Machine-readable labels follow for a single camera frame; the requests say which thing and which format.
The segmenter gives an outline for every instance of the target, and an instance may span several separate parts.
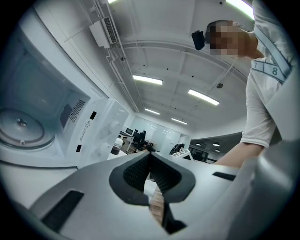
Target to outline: forearm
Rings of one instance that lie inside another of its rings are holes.
[[[240,142],[214,164],[241,167],[247,158],[258,156],[263,149],[263,146],[257,144]]]

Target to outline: hair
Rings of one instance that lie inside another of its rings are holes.
[[[210,33],[211,32],[216,32],[216,25],[223,25],[223,26],[227,26],[227,22],[230,20],[217,20],[214,22],[211,22],[207,25],[206,27],[206,32],[205,32],[205,43],[209,43],[210,44]],[[234,26],[240,27],[240,24],[237,22],[233,22]]]

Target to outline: microwave knob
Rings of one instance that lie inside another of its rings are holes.
[[[109,126],[109,131],[113,133],[117,127],[120,126],[120,123],[117,121],[113,121]]]
[[[98,148],[98,153],[105,153],[106,151],[109,151],[110,148],[112,148],[112,146],[105,142]]]

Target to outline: strap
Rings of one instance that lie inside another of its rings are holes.
[[[274,43],[272,43],[257,26],[254,27],[254,33],[258,40],[270,51],[276,64],[253,60],[251,62],[251,68],[270,75],[283,83],[291,72],[291,65],[276,48]]]

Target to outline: ceiling light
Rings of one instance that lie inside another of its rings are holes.
[[[152,111],[152,110],[150,110],[150,109],[147,109],[147,108],[145,108],[145,110],[146,110],[146,111],[148,111],[148,112],[151,112],[151,113],[155,113],[155,114],[157,114],[157,115],[159,115],[159,114],[160,114],[160,113],[158,113],[158,112]]]
[[[249,17],[251,17],[254,20],[254,15],[253,15],[253,8],[251,8],[247,3],[245,3],[242,0],[226,0],[226,2],[234,5],[237,7],[239,10],[247,14]]]
[[[208,97],[208,96],[206,96],[206,95],[204,95],[204,94],[202,94],[200,92],[196,92],[196,91],[190,89],[188,91],[188,93],[192,94],[192,95],[194,95],[194,96],[196,96],[198,98],[201,98],[202,100],[205,100],[205,101],[207,101],[209,103],[212,103],[215,106],[217,106],[219,104],[218,101],[216,101],[216,100],[214,100],[214,99],[212,99],[212,98],[210,98],[210,97]]]
[[[183,123],[183,124],[187,125],[186,122],[179,121],[179,120],[177,120],[177,119],[175,119],[175,118],[171,118],[171,119],[174,120],[174,121],[176,121],[176,122],[180,122],[180,123]]]
[[[142,76],[136,76],[136,75],[132,75],[132,76],[133,76],[133,79],[135,79],[135,80],[163,85],[163,81],[159,80],[159,79],[154,79],[154,78],[149,78],[149,77],[142,77]]]

